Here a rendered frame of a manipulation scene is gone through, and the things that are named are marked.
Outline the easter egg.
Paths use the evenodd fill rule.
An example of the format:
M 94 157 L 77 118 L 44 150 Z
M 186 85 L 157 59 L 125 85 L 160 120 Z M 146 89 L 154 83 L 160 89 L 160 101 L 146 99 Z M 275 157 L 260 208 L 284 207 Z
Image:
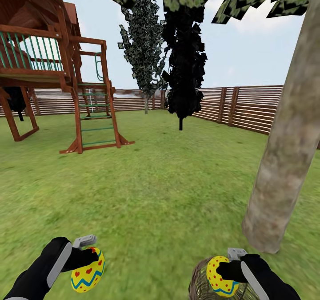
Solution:
M 89 247 L 87 249 L 92 249 L 92 253 L 96 252 L 99 260 L 92 261 L 90 265 L 72 271 L 72 288 L 76 292 L 87 292 L 92 289 L 97 285 L 104 273 L 105 261 L 103 253 L 96 247 Z
M 229 263 L 229 258 L 223 256 L 213 256 L 210 262 L 207 262 L 205 269 L 206 276 L 204 277 L 206 287 L 210 286 L 210 289 L 215 293 L 217 297 L 223 297 L 224 299 L 236 300 L 235 294 L 238 292 L 240 282 L 234 280 L 224 280 L 220 274 L 216 272 L 216 269 L 220 266 L 220 262 Z

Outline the wicker basket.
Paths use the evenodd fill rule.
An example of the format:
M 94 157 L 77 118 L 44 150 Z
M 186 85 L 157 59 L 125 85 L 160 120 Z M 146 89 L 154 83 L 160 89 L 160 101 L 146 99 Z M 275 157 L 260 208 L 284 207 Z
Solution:
M 199 300 L 200 296 L 200 284 L 202 284 L 202 278 L 199 277 L 201 269 L 204 268 L 205 265 L 207 265 L 207 262 L 210 262 L 213 259 L 213 257 L 209 257 L 207 259 L 202 260 L 197 264 L 197 266 L 192 271 L 192 278 L 191 283 L 188 288 L 189 300 Z

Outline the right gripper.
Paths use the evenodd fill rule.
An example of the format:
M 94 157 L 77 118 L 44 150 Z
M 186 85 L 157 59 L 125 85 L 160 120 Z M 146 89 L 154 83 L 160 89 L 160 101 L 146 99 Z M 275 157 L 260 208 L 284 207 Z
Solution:
M 220 266 L 216 269 L 216 272 L 220 274 L 224 280 L 234 280 L 235 282 L 240 282 L 240 284 L 243 284 L 244 281 L 239 278 L 236 272 L 236 263 L 237 260 L 229 263 L 220 262 Z

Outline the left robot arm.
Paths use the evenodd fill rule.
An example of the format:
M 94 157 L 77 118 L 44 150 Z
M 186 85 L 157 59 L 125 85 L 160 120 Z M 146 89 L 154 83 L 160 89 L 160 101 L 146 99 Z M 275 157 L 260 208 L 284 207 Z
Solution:
M 75 270 L 99 260 L 92 249 L 82 250 L 83 246 L 96 242 L 96 235 L 79 237 L 73 245 L 64 236 L 52 239 L 32 265 L 20 274 L 3 300 L 43 300 L 60 272 Z

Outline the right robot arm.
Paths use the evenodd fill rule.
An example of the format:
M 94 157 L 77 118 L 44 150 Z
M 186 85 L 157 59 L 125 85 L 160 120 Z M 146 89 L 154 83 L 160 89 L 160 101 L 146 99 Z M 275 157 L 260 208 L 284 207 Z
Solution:
M 228 248 L 229 263 L 220 262 L 216 272 L 224 280 L 248 283 L 259 300 L 301 300 L 296 290 L 270 270 L 257 254 L 242 248 Z

